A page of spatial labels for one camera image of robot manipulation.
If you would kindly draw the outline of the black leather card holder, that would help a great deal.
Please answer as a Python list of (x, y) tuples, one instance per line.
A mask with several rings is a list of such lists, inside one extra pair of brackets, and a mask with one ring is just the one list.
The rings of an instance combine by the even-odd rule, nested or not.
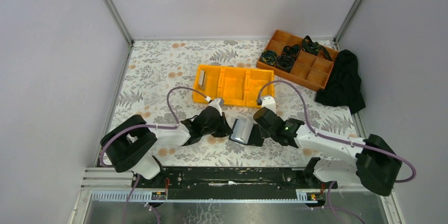
[(247, 119), (236, 119), (229, 136), (233, 142), (257, 147), (262, 147), (267, 138), (269, 135), (264, 129)]

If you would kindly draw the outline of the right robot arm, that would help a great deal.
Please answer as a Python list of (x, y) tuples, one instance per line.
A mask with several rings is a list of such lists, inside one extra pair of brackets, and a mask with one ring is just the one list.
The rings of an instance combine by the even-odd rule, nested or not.
[(391, 194), (402, 162), (393, 157), (394, 151), (380, 136), (343, 139), (340, 135), (320, 133), (301, 120), (282, 120), (266, 107), (255, 112), (253, 119), (271, 139), (283, 146), (317, 150), (334, 158), (309, 160), (302, 171), (309, 186), (336, 181), (361, 184), (381, 196)]

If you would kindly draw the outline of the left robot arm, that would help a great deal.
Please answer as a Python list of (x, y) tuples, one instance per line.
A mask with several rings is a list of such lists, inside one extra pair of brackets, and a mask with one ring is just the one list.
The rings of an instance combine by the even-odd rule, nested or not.
[(150, 125), (141, 115), (133, 115), (101, 139), (101, 154), (108, 157), (117, 173), (132, 171), (151, 180), (163, 170), (157, 158), (148, 154), (152, 147), (189, 146), (207, 135), (227, 137), (231, 133), (224, 112), (212, 106), (178, 126)]

